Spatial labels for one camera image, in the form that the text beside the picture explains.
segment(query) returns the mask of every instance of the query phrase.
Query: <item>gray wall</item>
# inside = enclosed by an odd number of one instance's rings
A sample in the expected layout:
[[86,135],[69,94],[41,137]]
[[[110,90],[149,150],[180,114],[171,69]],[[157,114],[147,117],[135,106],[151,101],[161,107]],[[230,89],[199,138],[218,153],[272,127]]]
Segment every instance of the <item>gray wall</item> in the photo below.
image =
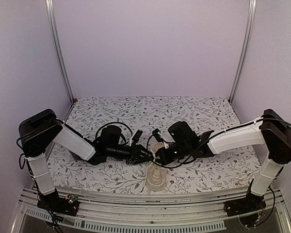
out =
[[27,170],[18,167],[18,125],[45,108],[62,117],[68,98],[56,60],[43,0],[0,0],[0,233],[11,215]]
[[[291,0],[258,1],[234,108],[242,122],[267,108],[291,122]],[[264,159],[266,151],[258,148],[258,152]],[[291,163],[278,182],[291,216]]]
[[74,94],[227,97],[248,6],[248,0],[54,1]]

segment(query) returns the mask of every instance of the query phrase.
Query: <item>floral pattern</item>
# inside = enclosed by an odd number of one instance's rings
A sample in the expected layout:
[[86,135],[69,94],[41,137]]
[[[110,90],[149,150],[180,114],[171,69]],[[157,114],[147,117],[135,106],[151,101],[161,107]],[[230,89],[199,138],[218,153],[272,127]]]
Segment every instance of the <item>floral pattern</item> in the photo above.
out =
[[[239,124],[225,98],[197,97],[81,98],[67,124],[93,140],[98,128],[112,121],[124,122],[133,131],[142,130],[139,143],[144,146],[155,128],[162,130],[163,137],[170,140],[167,129],[177,121],[186,121],[197,134]],[[129,131],[121,128],[124,136],[129,138]],[[73,159],[59,145],[55,145],[48,159],[51,176],[57,186],[125,194],[154,193],[145,186],[149,163],[127,165],[125,161],[108,157],[107,162],[93,166]],[[251,146],[237,148],[170,169],[164,190],[155,193],[196,193],[244,187],[248,186],[259,168]]]

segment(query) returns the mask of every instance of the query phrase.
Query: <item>table surface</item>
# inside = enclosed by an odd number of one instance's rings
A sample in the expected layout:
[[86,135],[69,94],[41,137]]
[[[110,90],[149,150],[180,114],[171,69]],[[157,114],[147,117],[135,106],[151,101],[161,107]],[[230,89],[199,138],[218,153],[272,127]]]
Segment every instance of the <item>table surface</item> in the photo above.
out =
[[[225,98],[198,97],[81,98],[66,122],[93,140],[97,129],[112,121],[124,122],[133,131],[142,130],[139,143],[143,146],[155,128],[168,136],[168,127],[177,121],[186,121],[198,135],[240,123]],[[122,131],[128,138],[128,130]],[[251,146],[229,150],[171,170],[164,190],[153,192],[145,186],[149,163],[127,165],[125,161],[108,158],[107,162],[93,166],[74,160],[59,145],[54,146],[48,159],[56,186],[117,194],[183,194],[245,187],[260,168]]]

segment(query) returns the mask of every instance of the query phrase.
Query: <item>metal grate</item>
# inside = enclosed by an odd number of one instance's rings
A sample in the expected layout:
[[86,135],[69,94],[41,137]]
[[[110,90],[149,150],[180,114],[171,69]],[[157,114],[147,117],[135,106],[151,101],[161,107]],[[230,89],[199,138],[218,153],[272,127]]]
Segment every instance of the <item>metal grate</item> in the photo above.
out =
[[[36,210],[27,207],[26,214],[44,221],[51,222],[50,215],[42,210]],[[68,227],[74,227],[82,230],[88,230],[96,233],[207,233],[225,230],[226,227],[223,221],[217,221],[206,224],[196,224],[188,226],[165,226],[165,227],[138,227],[138,226],[119,226],[119,225],[107,225],[101,223],[94,223],[83,220],[73,220],[74,224],[67,225]]]

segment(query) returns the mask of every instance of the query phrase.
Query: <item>floral tablecloth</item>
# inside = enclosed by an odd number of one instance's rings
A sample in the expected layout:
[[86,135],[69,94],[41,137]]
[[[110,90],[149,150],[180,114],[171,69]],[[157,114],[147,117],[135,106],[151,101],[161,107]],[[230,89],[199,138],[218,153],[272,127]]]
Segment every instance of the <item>floral tablecloth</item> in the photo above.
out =
[[[167,132],[168,127],[177,121],[187,121],[198,135],[239,124],[225,98],[198,97],[81,98],[67,124],[93,140],[97,129],[111,121],[124,122],[135,131],[144,131],[139,141],[144,146],[155,128]],[[122,131],[129,136],[127,129],[122,128]],[[145,186],[149,163],[127,165],[125,161],[108,158],[107,162],[93,166],[74,160],[59,145],[55,145],[48,159],[56,186],[125,194],[154,193]],[[248,186],[259,168],[252,147],[229,150],[171,169],[167,173],[166,187],[155,193],[196,193],[244,187]]]

